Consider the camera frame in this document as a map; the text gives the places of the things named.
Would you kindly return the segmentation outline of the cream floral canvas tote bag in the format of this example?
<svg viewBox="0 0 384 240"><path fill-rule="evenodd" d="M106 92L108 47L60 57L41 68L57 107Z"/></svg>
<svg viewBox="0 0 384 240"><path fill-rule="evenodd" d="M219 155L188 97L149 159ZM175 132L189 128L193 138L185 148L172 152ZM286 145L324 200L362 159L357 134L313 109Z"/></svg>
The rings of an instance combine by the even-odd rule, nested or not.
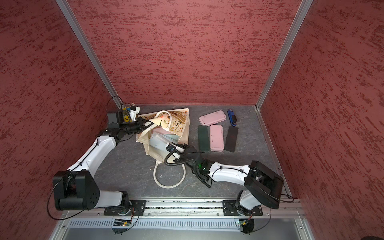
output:
<svg viewBox="0 0 384 240"><path fill-rule="evenodd" d="M142 114L138 117L149 120L154 123L151 127L138 134L136 136L136 141L143 144L146 155L151 156L153 159L156 160L156 165L153 172L153 177L156 184L163 189L172 189L179 186L186 177L185 165L182 165L183 177L177 184L172 186L162 185L156 177L156 171L158 165L164 163L165 158L169 153L158 153L150 147L149 140L153 133L152 130L154 128L163 128L171 133L174 133L173 135L165 135L172 139L173 143L187 145L189 143L190 110L188 108L167 111L163 110L155 113Z"/></svg>

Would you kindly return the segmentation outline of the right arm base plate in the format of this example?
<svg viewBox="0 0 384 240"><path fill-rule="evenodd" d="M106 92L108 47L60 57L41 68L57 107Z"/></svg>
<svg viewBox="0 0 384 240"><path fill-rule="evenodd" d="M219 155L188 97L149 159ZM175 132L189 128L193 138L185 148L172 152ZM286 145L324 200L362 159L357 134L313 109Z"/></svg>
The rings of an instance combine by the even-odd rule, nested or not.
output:
<svg viewBox="0 0 384 240"><path fill-rule="evenodd" d="M252 210L248 210L240 206L235 200L224 200L222 203L224 216L259 217L263 215L261 205L254 207Z"/></svg>

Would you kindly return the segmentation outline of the clear plastic pencil case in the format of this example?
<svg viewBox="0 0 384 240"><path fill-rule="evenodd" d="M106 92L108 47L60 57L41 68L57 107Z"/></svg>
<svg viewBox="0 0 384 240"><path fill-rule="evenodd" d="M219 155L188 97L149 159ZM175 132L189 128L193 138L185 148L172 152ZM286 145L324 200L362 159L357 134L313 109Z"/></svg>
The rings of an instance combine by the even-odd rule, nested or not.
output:
<svg viewBox="0 0 384 240"><path fill-rule="evenodd" d="M159 133L152 133L149 140L150 147L160 154L168 154L169 152L166 150L166 145L172 142L172 139Z"/></svg>

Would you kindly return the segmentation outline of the green pencil case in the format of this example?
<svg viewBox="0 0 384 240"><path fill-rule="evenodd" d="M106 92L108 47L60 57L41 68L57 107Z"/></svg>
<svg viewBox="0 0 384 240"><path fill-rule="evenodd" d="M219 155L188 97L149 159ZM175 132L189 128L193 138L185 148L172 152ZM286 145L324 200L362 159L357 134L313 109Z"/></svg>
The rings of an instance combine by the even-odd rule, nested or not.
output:
<svg viewBox="0 0 384 240"><path fill-rule="evenodd" d="M207 126L198 126L199 150L208 152L210 150L210 138Z"/></svg>

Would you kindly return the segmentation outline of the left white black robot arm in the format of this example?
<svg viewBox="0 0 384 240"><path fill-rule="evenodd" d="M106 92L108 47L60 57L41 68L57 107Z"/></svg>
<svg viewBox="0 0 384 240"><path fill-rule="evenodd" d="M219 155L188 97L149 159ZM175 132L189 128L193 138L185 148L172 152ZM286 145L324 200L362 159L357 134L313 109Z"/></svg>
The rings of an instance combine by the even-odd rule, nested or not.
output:
<svg viewBox="0 0 384 240"><path fill-rule="evenodd" d="M154 123L139 118L137 111L118 110L108 112L107 128L101 131L86 153L66 171L59 171L53 177L54 198L58 211L89 211L105 209L114 215L125 216L134 213L134 208L125 191L101 190L94 176L107 155L124 140L124 136L135 136Z"/></svg>

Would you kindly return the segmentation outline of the dark grey pencil case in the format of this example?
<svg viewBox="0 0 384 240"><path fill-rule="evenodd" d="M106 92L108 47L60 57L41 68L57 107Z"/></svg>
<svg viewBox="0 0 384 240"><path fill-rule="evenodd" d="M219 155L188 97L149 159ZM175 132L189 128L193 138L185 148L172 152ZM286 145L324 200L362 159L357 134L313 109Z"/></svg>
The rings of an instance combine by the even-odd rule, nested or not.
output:
<svg viewBox="0 0 384 240"><path fill-rule="evenodd" d="M239 129L237 127L230 126L228 129L224 150L234 153L236 150L237 137Z"/></svg>

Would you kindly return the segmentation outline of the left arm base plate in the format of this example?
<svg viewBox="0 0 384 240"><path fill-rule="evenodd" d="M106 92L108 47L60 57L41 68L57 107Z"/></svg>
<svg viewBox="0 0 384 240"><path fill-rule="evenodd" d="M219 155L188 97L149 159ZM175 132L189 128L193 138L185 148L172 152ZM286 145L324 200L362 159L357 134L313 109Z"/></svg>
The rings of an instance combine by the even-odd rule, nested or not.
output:
<svg viewBox="0 0 384 240"><path fill-rule="evenodd" d="M127 207L118 206L105 208L104 216L143 216L146 203L146 200L130 200Z"/></svg>

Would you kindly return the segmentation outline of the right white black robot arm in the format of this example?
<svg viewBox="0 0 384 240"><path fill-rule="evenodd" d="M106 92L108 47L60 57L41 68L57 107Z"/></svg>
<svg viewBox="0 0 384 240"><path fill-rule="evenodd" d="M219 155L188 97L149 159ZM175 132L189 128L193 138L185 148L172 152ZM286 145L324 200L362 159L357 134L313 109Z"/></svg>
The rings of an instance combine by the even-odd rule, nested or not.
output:
<svg viewBox="0 0 384 240"><path fill-rule="evenodd" d="M237 208L250 211L264 205L270 209L280 207L283 178L259 161L248 165L231 166L205 159L194 147L175 147L165 158L167 166L186 165L195 177L210 188L213 182L226 182L244 186L237 199Z"/></svg>

